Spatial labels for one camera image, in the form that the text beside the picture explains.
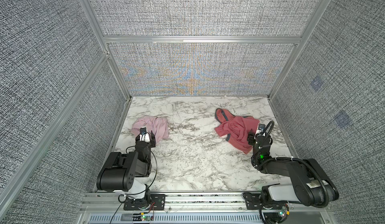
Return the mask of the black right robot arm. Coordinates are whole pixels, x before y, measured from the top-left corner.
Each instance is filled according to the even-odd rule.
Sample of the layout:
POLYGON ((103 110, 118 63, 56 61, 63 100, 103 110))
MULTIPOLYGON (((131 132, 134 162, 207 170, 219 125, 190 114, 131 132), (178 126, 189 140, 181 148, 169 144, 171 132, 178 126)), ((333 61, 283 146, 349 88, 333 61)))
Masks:
POLYGON ((266 133, 250 132, 247 141, 253 148, 251 164, 257 171, 290 178, 289 184, 262 187, 261 203, 289 202, 324 208, 339 199, 338 189, 315 159, 272 157, 273 139, 266 133))

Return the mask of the light pink cloth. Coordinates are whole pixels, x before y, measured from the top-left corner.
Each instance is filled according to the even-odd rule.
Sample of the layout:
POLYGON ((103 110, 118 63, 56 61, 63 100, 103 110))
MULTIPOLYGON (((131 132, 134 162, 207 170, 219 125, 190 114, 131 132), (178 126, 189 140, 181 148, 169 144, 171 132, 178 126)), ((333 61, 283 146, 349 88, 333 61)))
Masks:
POLYGON ((131 128, 131 132, 137 136, 140 134, 140 128, 146 127, 149 133, 155 135, 156 142, 169 138, 168 121, 163 117, 144 116, 137 119, 131 128))

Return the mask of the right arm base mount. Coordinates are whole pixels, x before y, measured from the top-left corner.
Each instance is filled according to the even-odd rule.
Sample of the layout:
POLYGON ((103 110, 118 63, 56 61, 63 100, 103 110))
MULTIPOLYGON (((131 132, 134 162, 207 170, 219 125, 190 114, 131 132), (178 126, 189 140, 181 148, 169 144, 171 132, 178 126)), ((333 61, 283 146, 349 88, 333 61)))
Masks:
POLYGON ((261 193, 245 192, 242 194, 247 210, 258 211, 264 224, 281 224, 290 215, 288 203, 263 199, 261 193))

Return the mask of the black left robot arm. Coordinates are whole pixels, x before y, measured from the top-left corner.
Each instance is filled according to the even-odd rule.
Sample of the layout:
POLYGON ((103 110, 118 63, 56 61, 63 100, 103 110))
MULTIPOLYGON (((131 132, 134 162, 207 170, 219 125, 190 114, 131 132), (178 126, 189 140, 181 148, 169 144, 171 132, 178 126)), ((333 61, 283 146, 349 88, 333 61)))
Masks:
POLYGON ((134 151, 111 152, 96 179, 99 191, 128 192, 136 177, 148 177, 152 169, 151 149, 156 147, 155 135, 142 132, 135 138, 134 151))

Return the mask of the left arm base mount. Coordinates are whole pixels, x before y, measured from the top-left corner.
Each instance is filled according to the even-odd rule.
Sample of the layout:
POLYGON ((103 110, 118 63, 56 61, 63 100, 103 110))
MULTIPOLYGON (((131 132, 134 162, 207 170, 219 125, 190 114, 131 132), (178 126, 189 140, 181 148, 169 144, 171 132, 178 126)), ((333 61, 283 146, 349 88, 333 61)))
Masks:
POLYGON ((143 199, 134 199, 128 195, 120 194, 119 203, 124 211, 133 211, 132 214, 122 214, 122 221, 134 222, 153 222, 155 221, 155 211, 164 211, 165 194, 152 194, 150 191, 144 192, 143 199))

